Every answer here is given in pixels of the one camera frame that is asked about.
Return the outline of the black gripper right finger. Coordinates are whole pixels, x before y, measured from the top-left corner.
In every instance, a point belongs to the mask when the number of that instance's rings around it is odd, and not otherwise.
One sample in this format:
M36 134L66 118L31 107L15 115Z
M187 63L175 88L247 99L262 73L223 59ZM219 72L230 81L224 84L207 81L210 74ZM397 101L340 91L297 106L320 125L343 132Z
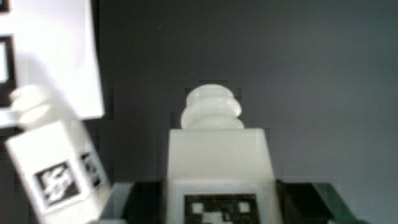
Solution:
M331 183L278 181L285 224L370 224L349 208Z

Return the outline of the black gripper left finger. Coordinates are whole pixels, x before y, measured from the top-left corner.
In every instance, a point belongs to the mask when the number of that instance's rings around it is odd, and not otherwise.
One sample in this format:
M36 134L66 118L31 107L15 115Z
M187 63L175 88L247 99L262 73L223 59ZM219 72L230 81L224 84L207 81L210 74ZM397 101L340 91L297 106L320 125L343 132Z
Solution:
M100 215L100 224L164 224L162 183L118 182Z

